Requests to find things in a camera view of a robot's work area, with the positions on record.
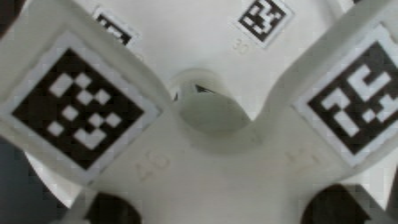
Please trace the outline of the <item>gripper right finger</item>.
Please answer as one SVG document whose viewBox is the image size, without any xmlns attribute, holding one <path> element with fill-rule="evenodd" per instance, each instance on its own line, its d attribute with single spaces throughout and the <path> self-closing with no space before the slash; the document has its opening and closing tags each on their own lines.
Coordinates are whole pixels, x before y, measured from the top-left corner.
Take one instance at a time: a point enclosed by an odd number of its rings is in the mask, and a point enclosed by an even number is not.
<svg viewBox="0 0 398 224">
<path fill-rule="evenodd" d="M 346 187 L 330 185 L 314 195 L 303 209 L 300 224 L 366 224 L 371 216 Z"/>
</svg>

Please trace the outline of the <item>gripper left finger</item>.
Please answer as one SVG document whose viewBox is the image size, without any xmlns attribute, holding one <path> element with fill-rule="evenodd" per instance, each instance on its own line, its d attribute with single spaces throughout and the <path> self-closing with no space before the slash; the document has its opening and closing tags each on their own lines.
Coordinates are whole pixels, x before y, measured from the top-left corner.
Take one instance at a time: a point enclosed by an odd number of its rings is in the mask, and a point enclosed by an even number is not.
<svg viewBox="0 0 398 224">
<path fill-rule="evenodd" d="M 103 192 L 88 194 L 83 220 L 88 224 L 142 224 L 142 216 L 126 200 Z"/>
</svg>

